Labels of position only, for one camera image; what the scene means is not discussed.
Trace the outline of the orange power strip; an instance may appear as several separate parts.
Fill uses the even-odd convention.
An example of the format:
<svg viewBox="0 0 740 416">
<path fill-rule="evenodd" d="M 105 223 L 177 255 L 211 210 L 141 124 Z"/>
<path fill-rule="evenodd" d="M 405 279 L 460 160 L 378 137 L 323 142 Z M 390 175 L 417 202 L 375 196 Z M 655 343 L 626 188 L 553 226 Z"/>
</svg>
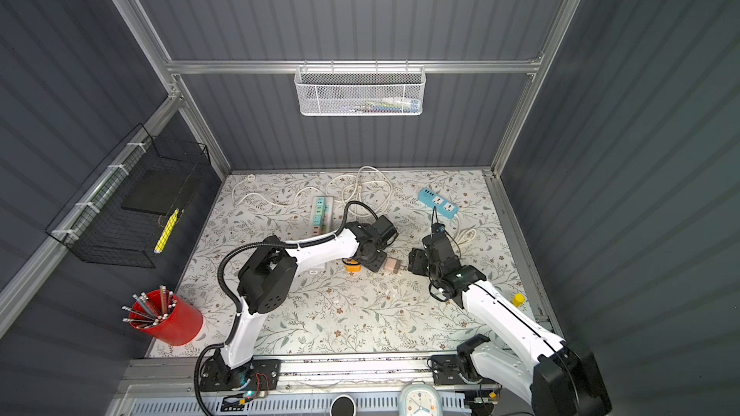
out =
<svg viewBox="0 0 740 416">
<path fill-rule="evenodd" d="M 362 265 L 354 259 L 343 259 L 342 263 L 348 273 L 359 273 L 362 270 Z"/>
</svg>

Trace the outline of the white multicolour power strip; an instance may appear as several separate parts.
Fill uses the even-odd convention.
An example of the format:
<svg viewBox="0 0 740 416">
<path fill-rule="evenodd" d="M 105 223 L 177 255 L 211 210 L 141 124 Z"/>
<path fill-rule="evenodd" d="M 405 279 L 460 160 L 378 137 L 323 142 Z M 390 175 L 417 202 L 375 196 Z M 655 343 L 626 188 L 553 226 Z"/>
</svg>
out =
<svg viewBox="0 0 740 416">
<path fill-rule="evenodd" d="M 319 236 L 331 231 L 333 218 L 333 198 L 331 196 L 316 196 L 312 202 L 310 215 L 311 235 Z"/>
</svg>

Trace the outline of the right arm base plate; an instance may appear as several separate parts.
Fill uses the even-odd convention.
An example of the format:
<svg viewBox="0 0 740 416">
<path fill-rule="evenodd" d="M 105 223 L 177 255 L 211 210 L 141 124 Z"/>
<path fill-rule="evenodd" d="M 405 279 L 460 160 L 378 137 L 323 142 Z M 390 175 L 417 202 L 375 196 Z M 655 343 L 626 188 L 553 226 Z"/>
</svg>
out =
<svg viewBox="0 0 740 416">
<path fill-rule="evenodd" d="M 477 379 L 477 381 L 471 381 L 464 377 L 461 374 L 456 354 L 433 354 L 427 359 L 426 364 L 431 370 L 434 383 L 437 386 L 483 385 L 485 388 L 501 387 L 498 382 L 484 377 Z"/>
</svg>

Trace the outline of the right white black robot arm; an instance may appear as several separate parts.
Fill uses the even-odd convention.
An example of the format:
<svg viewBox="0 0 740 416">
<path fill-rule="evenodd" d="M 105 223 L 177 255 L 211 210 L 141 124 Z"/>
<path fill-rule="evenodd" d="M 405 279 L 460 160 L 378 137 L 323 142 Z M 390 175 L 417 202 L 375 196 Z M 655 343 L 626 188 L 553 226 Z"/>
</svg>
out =
<svg viewBox="0 0 740 416">
<path fill-rule="evenodd" d="M 478 334 L 460 344 L 458 367 L 467 381 L 491 379 L 526 400 L 536 415 L 608 415 L 613 406 L 591 349 L 568 342 L 527 317 L 472 265 L 462 264 L 444 225 L 435 223 L 409 270 L 425 275 L 431 296 L 451 300 L 486 324 L 508 350 Z"/>
</svg>

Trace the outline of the blue power strip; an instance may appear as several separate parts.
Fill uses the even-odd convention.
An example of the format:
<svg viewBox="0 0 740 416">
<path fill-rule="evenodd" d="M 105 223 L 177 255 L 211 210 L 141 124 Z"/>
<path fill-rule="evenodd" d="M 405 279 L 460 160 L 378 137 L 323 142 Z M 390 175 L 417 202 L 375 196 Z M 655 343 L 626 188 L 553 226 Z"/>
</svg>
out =
<svg viewBox="0 0 740 416">
<path fill-rule="evenodd" d="M 444 217 L 447 220 L 454 220 L 459 212 L 459 208 L 456 204 L 428 188 L 421 189 L 418 192 L 417 197 L 421 203 L 430 207 L 432 210 L 436 210 L 437 215 Z"/>
</svg>

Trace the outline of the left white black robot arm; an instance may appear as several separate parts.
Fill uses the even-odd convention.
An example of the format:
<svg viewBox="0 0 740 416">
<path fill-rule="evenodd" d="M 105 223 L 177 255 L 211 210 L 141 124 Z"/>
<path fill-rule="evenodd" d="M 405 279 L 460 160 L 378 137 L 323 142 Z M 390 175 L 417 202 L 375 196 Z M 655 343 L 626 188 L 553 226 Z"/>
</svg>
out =
<svg viewBox="0 0 740 416">
<path fill-rule="evenodd" d="M 298 275 L 341 259 L 357 262 L 373 273 L 381 269 L 398 230 L 387 216 L 374 211 L 370 211 L 371 223 L 349 221 L 353 206 L 370 210 L 368 205 L 351 200 L 345 205 L 339 227 L 332 232 L 300 241 L 269 236 L 235 248 L 224 257 L 217 281 L 234 303 L 235 316 L 227 338 L 198 356 L 196 391 L 256 389 L 257 371 L 252 364 L 256 340 L 269 314 L 286 301 Z"/>
</svg>

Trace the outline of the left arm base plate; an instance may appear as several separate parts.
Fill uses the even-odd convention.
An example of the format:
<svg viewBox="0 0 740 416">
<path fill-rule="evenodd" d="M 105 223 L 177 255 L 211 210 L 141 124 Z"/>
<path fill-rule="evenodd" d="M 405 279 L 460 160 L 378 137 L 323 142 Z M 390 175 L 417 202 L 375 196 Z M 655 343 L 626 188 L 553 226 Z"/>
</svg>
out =
<svg viewBox="0 0 740 416">
<path fill-rule="evenodd" d="M 204 392 L 270 391 L 277 388 L 281 364 L 278 359 L 253 359 L 231 369 L 221 356 L 210 357 L 198 372 L 198 389 Z"/>
</svg>

